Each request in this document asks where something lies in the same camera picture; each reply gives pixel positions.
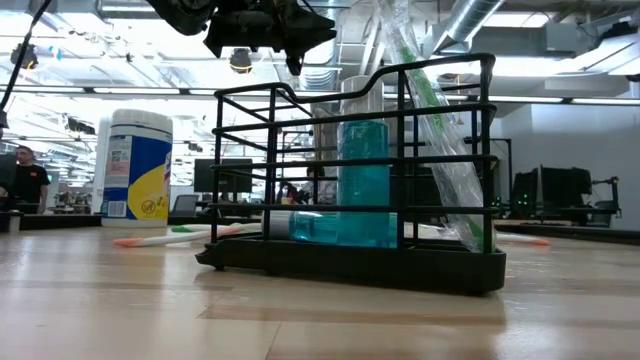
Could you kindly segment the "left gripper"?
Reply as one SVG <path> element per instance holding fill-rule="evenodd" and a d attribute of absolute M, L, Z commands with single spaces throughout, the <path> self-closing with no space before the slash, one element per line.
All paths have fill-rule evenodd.
<path fill-rule="evenodd" d="M 308 2 L 264 0 L 217 9 L 204 44 L 217 57 L 224 47 L 283 51 L 289 72 L 298 76 L 306 52 L 335 37 L 335 21 L 319 15 Z"/>

